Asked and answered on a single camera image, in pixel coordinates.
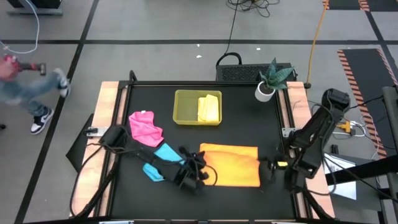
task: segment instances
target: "wooden table frame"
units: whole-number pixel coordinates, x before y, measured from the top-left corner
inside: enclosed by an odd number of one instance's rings
[[[311,118],[310,109],[308,107],[307,96],[305,94],[304,86],[302,82],[288,82],[288,93],[290,100],[290,108],[292,108],[293,120],[296,128],[302,128],[307,121]],[[117,92],[119,88],[119,82],[103,82],[101,90],[95,108],[94,118],[92,126],[94,127],[107,127],[112,123],[112,118],[115,109],[115,102],[117,98]],[[282,109],[282,117],[285,127],[290,127],[288,119],[287,104],[284,97],[284,92],[279,91],[279,98]],[[123,111],[125,106],[125,100],[127,95],[127,89],[123,88],[119,100],[119,108],[117,111],[117,117],[115,120],[116,124],[121,124],[123,118]],[[89,143],[98,142],[99,138],[92,138],[88,140]],[[83,161],[85,161],[92,153],[97,150],[97,146],[88,146],[85,151]],[[87,162],[84,169],[81,171],[80,178],[78,179],[75,194],[72,202],[72,209],[74,213],[80,212],[88,201],[92,198],[93,194],[97,191],[101,174],[103,173],[105,150],[100,150],[90,161]],[[109,158],[108,171],[112,167],[114,162],[114,156],[111,155]],[[310,190],[320,193],[328,192],[328,185],[325,178],[323,168],[319,168],[317,174],[313,179],[307,179],[307,187]],[[106,209],[109,201],[109,190],[110,184],[105,190],[102,199],[100,210],[98,211],[99,216],[106,215]],[[315,200],[322,206],[322,208],[334,217],[333,206],[331,203],[330,196],[315,195]],[[297,204],[299,216],[302,218],[307,217],[307,209],[302,194],[297,194]],[[314,218],[317,218],[317,214],[311,211]]]

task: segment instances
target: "pink cloth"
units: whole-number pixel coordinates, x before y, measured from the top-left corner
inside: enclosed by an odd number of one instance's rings
[[[154,126],[155,114],[152,111],[136,111],[129,117],[132,138],[156,147],[163,141],[163,129]]]

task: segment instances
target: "yellow cloth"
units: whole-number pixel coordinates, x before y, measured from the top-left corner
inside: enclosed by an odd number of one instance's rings
[[[260,187],[257,147],[203,143],[200,152],[205,152],[206,164],[217,171],[216,186]],[[216,180],[212,168],[202,169],[209,175],[204,180],[206,185],[213,185]]]
[[[198,121],[218,121],[218,98],[207,95],[198,100]]]

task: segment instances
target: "black and white sneaker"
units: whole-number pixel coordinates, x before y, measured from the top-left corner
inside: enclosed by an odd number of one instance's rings
[[[42,116],[34,116],[33,117],[33,124],[32,128],[30,129],[30,133],[32,134],[39,134],[43,131],[45,128],[45,125],[47,122],[50,120],[52,115],[54,114],[54,111],[50,108],[45,108],[47,112],[42,115]]]
[[[65,73],[61,70],[61,68],[56,68],[54,69],[53,72],[58,73],[60,75],[61,80],[58,89],[60,90],[60,95],[66,98],[70,93],[70,82],[67,79]]]

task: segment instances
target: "person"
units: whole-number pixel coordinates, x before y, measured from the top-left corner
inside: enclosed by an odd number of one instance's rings
[[[0,59],[0,102],[18,105],[27,110],[33,116],[30,133],[39,134],[53,116],[54,111],[34,98],[53,89],[57,89],[60,96],[66,98],[70,93],[70,82],[59,68],[30,85],[17,82],[16,73],[12,61]]]

